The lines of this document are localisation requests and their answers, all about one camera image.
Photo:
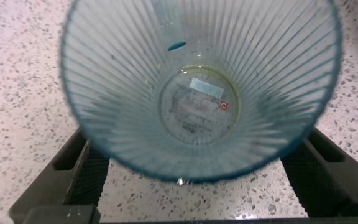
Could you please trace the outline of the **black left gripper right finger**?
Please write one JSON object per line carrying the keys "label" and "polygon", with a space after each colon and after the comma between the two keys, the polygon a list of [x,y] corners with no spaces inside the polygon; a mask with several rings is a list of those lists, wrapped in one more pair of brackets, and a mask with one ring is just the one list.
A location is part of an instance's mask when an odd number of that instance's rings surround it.
{"label": "black left gripper right finger", "polygon": [[358,216],[358,162],[321,131],[280,160],[309,217]]}

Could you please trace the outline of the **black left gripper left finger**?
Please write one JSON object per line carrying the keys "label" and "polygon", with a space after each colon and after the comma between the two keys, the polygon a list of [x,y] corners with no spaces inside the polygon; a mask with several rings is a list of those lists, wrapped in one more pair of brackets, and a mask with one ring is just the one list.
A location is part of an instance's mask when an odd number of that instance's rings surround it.
{"label": "black left gripper left finger", "polygon": [[20,223],[99,223],[109,159],[77,129],[9,209]]}

